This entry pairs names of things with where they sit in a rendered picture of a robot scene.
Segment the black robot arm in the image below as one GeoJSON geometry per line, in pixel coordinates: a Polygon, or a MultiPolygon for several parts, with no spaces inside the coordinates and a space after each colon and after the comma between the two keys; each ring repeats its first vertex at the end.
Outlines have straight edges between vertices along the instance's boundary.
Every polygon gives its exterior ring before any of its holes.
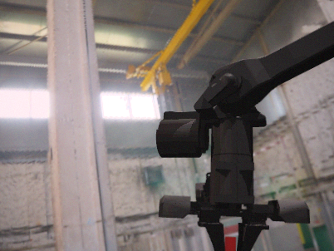
{"type": "Polygon", "coordinates": [[[333,57],[334,21],[269,55],[222,66],[194,104],[196,111],[164,113],[156,130],[160,157],[200,158],[209,149],[209,129],[211,156],[253,157],[253,127],[267,125],[255,105],[285,81],[333,57]]]}

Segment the red peg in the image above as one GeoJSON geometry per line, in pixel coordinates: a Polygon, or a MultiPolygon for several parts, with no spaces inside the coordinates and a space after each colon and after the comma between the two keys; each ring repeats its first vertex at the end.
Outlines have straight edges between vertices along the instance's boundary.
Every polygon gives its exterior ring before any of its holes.
{"type": "Polygon", "coordinates": [[[236,237],[225,237],[225,251],[236,251],[236,237]]]}

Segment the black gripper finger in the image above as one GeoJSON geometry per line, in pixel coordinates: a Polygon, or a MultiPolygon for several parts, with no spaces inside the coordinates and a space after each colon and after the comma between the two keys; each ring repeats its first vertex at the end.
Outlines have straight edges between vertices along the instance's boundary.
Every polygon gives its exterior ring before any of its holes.
{"type": "Polygon", "coordinates": [[[200,227],[205,227],[209,238],[214,246],[214,251],[225,251],[225,240],[224,240],[224,231],[222,223],[200,223],[200,227]]]}
{"type": "Polygon", "coordinates": [[[254,243],[263,229],[269,230],[269,225],[251,225],[238,223],[237,251],[251,251],[254,243]]]}

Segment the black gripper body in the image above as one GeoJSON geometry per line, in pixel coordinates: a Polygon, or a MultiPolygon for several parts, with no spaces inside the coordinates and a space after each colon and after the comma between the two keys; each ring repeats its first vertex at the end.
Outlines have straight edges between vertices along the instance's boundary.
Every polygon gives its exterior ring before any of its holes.
{"type": "Polygon", "coordinates": [[[219,223],[220,216],[242,217],[242,224],[265,224],[266,220],[310,224],[308,205],[304,200],[269,200],[254,203],[254,163],[249,155],[211,156],[210,202],[191,201],[191,196],[164,195],[160,198],[159,217],[184,219],[198,215],[200,223],[219,223]],[[216,205],[227,204],[227,209],[216,205]],[[246,209],[236,209],[243,204],[246,209]],[[233,212],[226,212],[233,211],[233,212]],[[243,212],[241,212],[243,211],[243,212]]]}

